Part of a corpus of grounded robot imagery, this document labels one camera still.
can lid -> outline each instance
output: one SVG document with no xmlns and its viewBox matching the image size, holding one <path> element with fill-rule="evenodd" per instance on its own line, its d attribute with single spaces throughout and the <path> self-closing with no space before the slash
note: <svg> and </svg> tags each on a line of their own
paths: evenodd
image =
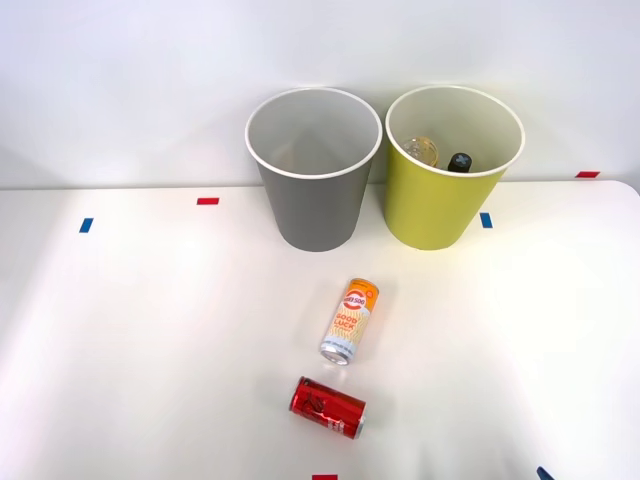
<svg viewBox="0 0 640 480">
<path fill-rule="evenodd" d="M 450 172 L 469 173 L 471 169 L 471 157 L 466 153 L 455 153 L 451 157 L 449 167 Z"/>
<path fill-rule="evenodd" d="M 349 365 L 349 359 L 347 358 L 347 356 L 330 345 L 323 345 L 320 349 L 320 353 L 324 358 L 332 361 L 337 365 Z"/>
<path fill-rule="evenodd" d="M 360 415 L 360 422 L 358 423 L 358 428 L 356 429 L 356 434 L 353 437 L 354 440 L 356 438 L 359 438 L 360 434 L 362 433 L 362 427 L 364 427 L 364 422 L 367 419 L 367 416 L 365 415 L 366 411 L 367 411 L 367 405 L 365 404 L 364 408 L 362 409 L 362 415 Z"/>
</svg>

red tape marker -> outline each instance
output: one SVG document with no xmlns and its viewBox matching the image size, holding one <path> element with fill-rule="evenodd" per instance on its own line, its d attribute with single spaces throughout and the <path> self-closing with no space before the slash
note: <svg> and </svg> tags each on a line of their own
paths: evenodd
<svg viewBox="0 0 640 480">
<path fill-rule="evenodd" d="M 596 178 L 600 172 L 578 172 L 576 178 Z"/>
<path fill-rule="evenodd" d="M 220 203 L 220 199 L 217 197 L 198 199 L 198 205 L 217 205 L 218 203 Z"/>
</svg>

can top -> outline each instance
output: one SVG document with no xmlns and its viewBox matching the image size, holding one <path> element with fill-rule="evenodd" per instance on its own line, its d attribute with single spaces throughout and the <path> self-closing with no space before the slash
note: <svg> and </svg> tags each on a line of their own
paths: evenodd
<svg viewBox="0 0 640 480">
<path fill-rule="evenodd" d="M 468 173 L 471 169 L 471 157 L 466 153 L 455 153 L 451 157 L 448 170 L 450 172 Z"/>
<path fill-rule="evenodd" d="M 344 367 L 345 365 L 349 365 L 349 358 L 340 353 L 336 348 L 331 345 L 322 345 L 320 348 L 320 353 L 327 360 L 331 360 L 333 363 Z"/>
</svg>

blue tape marker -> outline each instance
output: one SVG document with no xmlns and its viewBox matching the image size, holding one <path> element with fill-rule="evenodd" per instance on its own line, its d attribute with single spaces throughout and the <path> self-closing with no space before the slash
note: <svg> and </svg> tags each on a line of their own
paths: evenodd
<svg viewBox="0 0 640 480">
<path fill-rule="evenodd" d="M 89 233 L 89 229 L 91 228 L 92 223 L 93 218 L 85 218 L 82 222 L 82 226 L 80 227 L 80 233 Z"/>
<path fill-rule="evenodd" d="M 538 476 L 540 477 L 540 480 L 553 480 L 553 477 L 542 467 L 538 467 Z"/>
<path fill-rule="evenodd" d="M 493 224 L 491 223 L 491 215 L 489 215 L 488 213 L 481 213 L 480 221 L 482 222 L 482 228 L 493 228 Z"/>
</svg>

yellow-green bin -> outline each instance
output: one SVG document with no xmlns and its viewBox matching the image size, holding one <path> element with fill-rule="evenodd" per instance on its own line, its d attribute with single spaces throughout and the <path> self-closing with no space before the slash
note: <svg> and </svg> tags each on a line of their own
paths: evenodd
<svg viewBox="0 0 640 480">
<path fill-rule="evenodd" d="M 420 250 L 455 243 L 524 147 L 522 122 L 507 105 L 461 86 L 405 93 L 391 105 L 386 130 L 391 146 L 385 220 L 398 240 Z M 401 147 L 425 136 L 439 152 L 435 167 Z M 456 153 L 471 156 L 469 173 L 447 171 Z"/>
</svg>

